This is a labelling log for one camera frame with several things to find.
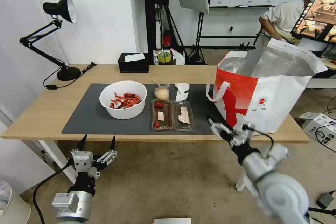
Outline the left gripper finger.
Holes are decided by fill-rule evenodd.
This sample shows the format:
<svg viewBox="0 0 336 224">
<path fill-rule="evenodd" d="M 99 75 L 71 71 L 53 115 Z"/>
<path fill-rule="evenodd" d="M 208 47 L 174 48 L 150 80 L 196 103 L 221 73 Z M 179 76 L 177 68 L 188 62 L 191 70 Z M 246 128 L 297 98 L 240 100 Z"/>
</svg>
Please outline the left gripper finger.
<svg viewBox="0 0 336 224">
<path fill-rule="evenodd" d="M 95 161 L 95 167 L 98 172 L 105 169 L 111 162 L 115 160 L 115 158 L 118 156 L 117 150 L 116 150 L 116 137 L 113 136 L 112 142 L 110 145 L 110 150 L 103 154 L 101 157 L 99 157 Z"/>
<path fill-rule="evenodd" d="M 75 156 L 78 152 L 83 151 L 86 139 L 87 139 L 87 134 L 78 142 L 76 148 L 71 150 L 72 156 Z"/>
</svg>

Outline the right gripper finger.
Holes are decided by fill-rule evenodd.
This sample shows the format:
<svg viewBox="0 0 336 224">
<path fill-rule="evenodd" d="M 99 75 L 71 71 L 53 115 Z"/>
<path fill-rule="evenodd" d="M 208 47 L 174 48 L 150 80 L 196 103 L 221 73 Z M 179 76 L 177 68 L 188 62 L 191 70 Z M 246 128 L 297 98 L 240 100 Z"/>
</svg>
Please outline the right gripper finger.
<svg viewBox="0 0 336 224">
<path fill-rule="evenodd" d="M 207 113 L 205 117 L 214 135 L 225 141 L 231 141 L 233 139 L 233 128 L 226 122 L 219 123 Z"/>
<path fill-rule="evenodd" d="M 253 133 L 255 130 L 255 125 L 250 122 L 245 122 L 242 124 L 241 128 L 241 139 L 242 143 L 250 142 L 253 137 Z"/>
</svg>

